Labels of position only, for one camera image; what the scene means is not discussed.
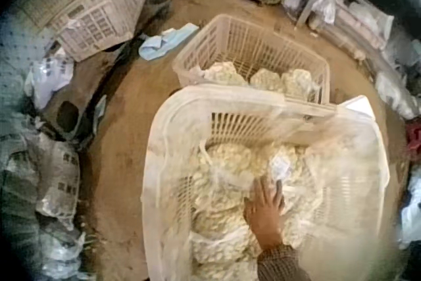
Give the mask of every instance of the white label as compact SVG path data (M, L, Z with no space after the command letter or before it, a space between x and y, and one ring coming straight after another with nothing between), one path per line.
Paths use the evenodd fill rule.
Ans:
M270 161L270 169L274 180L285 180L291 174L291 163L288 158L275 156Z

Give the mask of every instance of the light blue rag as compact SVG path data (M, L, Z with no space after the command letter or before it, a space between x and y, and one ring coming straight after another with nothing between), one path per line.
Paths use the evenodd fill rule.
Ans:
M192 23L187 23L179 30L169 29L160 36L147 38L139 47L139 55L147 61L164 56L166 52L175 48L198 28Z

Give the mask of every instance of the concrete floor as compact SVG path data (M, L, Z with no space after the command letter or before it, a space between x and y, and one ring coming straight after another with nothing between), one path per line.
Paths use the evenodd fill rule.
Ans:
M340 103L366 95L374 109L387 147L389 160L398 166L398 178L405 172L405 131L400 118L378 97L370 80L354 60L322 38L311 36L306 27L294 26L279 7L258 7L249 0L172 0L173 13L162 30L179 28L186 22L203 25L219 13L228 13L264 24L275 25L322 55L332 73L331 102ZM100 237L97 263L104 280L143 280L147 268L143 252L140 195L143 165L154 114L179 87L171 62L181 47L155 61L137 59L124 77L107 111L99 133L88 152L84 178L91 178L90 224ZM389 188L393 213L399 181Z

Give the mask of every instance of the hand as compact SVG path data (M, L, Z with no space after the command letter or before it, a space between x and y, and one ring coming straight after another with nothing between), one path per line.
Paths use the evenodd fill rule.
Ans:
M276 182L276 193L269 188L268 178L253 182L253 201L245 198L244 217L256 236L262 250L282 244L280 213L284 207L281 180Z

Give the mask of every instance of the checkered sleeve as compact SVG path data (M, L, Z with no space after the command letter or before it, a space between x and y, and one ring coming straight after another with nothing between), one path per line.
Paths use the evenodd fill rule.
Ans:
M263 251L257 259L259 281L310 281L298 265L295 250L286 245Z

